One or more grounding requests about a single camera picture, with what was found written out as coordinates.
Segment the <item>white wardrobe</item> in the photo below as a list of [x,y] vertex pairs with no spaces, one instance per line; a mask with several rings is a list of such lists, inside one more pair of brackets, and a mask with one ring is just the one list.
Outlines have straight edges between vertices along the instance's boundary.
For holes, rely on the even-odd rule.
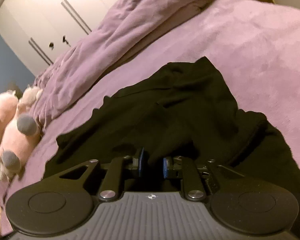
[[0,35],[38,75],[89,35],[117,0],[0,0]]

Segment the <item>black garment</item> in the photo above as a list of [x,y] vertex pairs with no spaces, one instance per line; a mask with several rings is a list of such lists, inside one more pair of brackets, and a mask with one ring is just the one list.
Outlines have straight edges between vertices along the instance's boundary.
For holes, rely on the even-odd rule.
[[[57,145],[45,177],[90,159],[109,163],[143,150],[146,176],[138,185],[147,191],[160,189],[165,157],[198,164],[215,159],[287,189],[300,207],[300,169],[283,135],[264,114],[239,109],[221,73],[205,57],[168,63],[105,97],[91,118],[60,135]],[[292,232],[300,238],[300,211]]]

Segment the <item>purple crumpled duvet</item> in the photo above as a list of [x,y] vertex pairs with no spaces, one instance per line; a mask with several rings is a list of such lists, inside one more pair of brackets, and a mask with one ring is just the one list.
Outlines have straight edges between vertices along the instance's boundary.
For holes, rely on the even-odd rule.
[[35,79],[43,89],[31,115],[42,129],[161,35],[199,14],[209,0],[118,0],[100,25]]

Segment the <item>purple bed sheet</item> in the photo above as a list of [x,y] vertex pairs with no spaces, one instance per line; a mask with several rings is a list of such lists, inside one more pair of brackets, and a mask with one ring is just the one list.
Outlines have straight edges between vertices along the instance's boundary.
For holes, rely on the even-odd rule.
[[212,0],[199,14],[160,34],[156,29],[129,48],[104,77],[64,111],[41,99],[33,109],[44,135],[26,165],[24,176],[0,183],[0,205],[16,191],[79,162],[77,154],[55,163],[57,137],[87,121],[105,96],[150,77],[169,62],[194,62],[207,57],[221,72],[240,108],[264,113],[277,127],[273,141],[285,140],[292,168],[282,154],[257,151],[238,164],[300,194],[300,10],[249,0]]

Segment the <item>pink plush toy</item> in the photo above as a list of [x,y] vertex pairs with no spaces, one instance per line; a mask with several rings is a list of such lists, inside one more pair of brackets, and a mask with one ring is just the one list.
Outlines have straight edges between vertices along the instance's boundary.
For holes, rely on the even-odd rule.
[[21,98],[15,90],[0,94],[0,180],[11,181],[27,163],[40,141],[40,127],[29,110],[43,90],[27,87]]

